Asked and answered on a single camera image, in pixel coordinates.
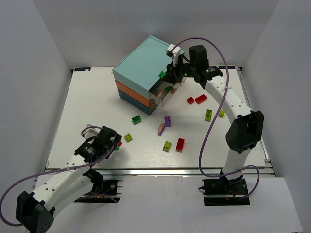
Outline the green 2x4 lego brick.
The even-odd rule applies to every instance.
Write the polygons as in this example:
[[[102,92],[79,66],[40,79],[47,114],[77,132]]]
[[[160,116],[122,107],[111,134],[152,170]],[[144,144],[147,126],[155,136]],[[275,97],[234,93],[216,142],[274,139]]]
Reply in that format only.
[[[161,71],[158,76],[159,78],[163,78],[165,75],[166,75],[166,72]]]

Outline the red long lego brick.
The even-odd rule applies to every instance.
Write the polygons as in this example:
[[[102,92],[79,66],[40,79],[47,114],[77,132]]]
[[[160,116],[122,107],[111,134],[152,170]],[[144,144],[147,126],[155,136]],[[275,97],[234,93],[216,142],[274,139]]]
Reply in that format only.
[[[207,100],[207,96],[202,94],[200,96],[198,96],[196,99],[195,99],[195,102],[197,104],[201,104],[202,102],[206,101]]]

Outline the dark green 2x2 lego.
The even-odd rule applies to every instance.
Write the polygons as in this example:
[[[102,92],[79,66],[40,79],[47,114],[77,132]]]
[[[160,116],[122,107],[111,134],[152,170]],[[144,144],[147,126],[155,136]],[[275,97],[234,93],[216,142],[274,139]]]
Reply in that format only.
[[[137,115],[135,117],[132,118],[132,122],[134,125],[138,124],[138,123],[141,123],[141,117],[140,115]]]

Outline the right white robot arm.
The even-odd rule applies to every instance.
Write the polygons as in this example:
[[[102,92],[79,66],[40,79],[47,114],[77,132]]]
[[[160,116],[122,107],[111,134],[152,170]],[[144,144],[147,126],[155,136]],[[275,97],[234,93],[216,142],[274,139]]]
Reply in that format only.
[[[170,44],[166,55],[172,62],[166,66],[164,80],[179,83],[185,77],[195,80],[219,104],[231,124],[225,135],[229,147],[224,167],[217,178],[225,181],[236,181],[243,177],[248,167],[246,159],[253,148],[261,140],[264,115],[261,111],[253,111],[229,87],[229,71],[225,65],[225,73],[218,66],[211,66],[207,58],[207,50],[202,45],[189,48],[186,59],[177,45]]]

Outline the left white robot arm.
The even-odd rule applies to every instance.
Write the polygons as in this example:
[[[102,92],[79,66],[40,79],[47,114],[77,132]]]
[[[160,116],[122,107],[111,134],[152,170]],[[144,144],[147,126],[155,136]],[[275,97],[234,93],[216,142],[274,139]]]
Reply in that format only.
[[[107,195],[103,176],[93,166],[106,159],[118,146],[121,135],[106,126],[87,125],[84,142],[65,166],[31,193],[17,198],[16,219],[30,233],[45,233],[55,217],[76,200]]]

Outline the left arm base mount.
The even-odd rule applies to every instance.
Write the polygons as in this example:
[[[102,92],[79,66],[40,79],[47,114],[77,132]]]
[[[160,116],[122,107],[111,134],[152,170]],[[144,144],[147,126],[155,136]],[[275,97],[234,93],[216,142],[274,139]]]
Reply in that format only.
[[[91,190],[75,200],[75,203],[113,203],[121,198],[123,180],[107,178],[95,170],[86,172],[83,176],[91,182]]]

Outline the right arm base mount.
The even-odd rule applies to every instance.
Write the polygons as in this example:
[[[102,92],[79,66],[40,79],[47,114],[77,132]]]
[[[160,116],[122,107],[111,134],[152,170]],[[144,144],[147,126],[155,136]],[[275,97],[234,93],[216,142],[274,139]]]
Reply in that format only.
[[[248,206],[252,194],[241,170],[206,175],[198,190],[204,195],[204,206]]]

